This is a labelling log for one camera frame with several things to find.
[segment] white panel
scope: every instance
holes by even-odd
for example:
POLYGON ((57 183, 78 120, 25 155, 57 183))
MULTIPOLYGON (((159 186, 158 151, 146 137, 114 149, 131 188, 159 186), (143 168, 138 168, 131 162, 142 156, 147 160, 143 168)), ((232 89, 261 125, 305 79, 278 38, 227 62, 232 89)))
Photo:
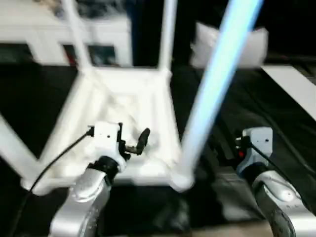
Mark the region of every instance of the white panel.
POLYGON ((45 64, 49 58, 50 50, 44 47, 34 28, 0 27, 0 42, 26 43, 38 63, 45 64))
POLYGON ((292 66, 261 68, 316 120, 316 85, 292 66))

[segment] white furniture frame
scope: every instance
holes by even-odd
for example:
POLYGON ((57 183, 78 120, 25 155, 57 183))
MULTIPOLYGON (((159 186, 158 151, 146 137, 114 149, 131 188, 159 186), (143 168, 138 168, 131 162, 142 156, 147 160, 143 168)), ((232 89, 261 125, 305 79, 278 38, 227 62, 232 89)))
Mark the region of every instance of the white furniture frame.
MULTIPOLYGON (((19 173, 23 186, 34 179, 54 157, 100 119, 123 121, 123 139, 144 127, 152 130, 149 151, 132 157, 117 182, 171 185, 189 189, 194 169, 237 67, 246 36, 252 29, 262 0, 231 0, 221 36, 197 92, 180 149, 169 89, 176 0, 165 0, 158 69, 95 68, 84 45, 73 0, 63 0, 79 61, 79 75, 41 154, 39 161, 14 131, 0 120, 0 154, 19 173)), ((44 195, 69 186, 91 162, 85 157, 86 138, 55 164, 34 189, 44 195)))

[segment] white shelf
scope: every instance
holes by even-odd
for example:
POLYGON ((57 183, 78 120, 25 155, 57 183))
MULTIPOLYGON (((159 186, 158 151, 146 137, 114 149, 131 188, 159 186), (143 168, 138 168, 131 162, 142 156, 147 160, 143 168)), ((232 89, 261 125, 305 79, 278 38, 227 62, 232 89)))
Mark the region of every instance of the white shelf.
MULTIPOLYGON (((58 19, 43 4, 32 0, 0 0, 0 27, 64 27, 65 21, 58 19)), ((82 19, 82 26, 102 27, 102 30, 122 31, 130 29, 126 14, 96 20, 82 19)))

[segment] wire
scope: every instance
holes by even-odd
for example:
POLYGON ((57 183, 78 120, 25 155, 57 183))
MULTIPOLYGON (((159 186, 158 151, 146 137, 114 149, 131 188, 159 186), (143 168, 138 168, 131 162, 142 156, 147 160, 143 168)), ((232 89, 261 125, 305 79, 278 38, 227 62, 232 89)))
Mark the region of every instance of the wire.
POLYGON ((277 171, 284 177, 286 178, 289 182, 290 179, 288 178, 288 176, 266 155, 264 154, 261 150, 259 150, 253 143, 250 142, 250 146, 251 148, 253 148, 259 155, 261 155, 264 159, 266 159, 269 163, 271 163, 276 169, 277 171))
POLYGON ((80 138, 78 138, 74 143, 72 143, 70 146, 68 146, 66 149, 63 150, 62 153, 60 153, 55 159, 53 159, 46 167, 45 169, 39 174, 39 176, 36 178, 35 182, 32 184, 31 188, 28 190, 28 192, 26 193, 24 199, 21 202, 21 205, 18 209, 18 212, 14 218, 12 227, 9 231, 8 237, 14 237, 19 221, 21 219, 22 213, 26 207, 26 204, 28 202, 28 200, 30 199, 30 196, 32 194, 33 189, 35 188, 35 186, 38 184, 38 182, 42 179, 42 177, 44 176, 44 174, 64 155, 66 154, 68 151, 70 151, 75 145, 77 145, 80 141, 82 141, 86 136, 93 136, 93 132, 94 132, 94 128, 91 127, 84 135, 82 135, 80 138))

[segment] white cabinet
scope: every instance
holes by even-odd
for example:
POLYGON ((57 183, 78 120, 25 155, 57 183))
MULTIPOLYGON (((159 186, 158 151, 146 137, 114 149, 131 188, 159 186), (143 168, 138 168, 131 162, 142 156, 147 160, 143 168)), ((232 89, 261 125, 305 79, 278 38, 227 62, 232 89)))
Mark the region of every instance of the white cabinet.
MULTIPOLYGON (((113 46, 116 63, 132 65, 130 22, 126 15, 82 20, 86 45, 113 46)), ((69 65, 63 45, 72 44, 65 21, 32 0, 0 0, 0 44, 26 43, 33 58, 44 65, 69 65)))

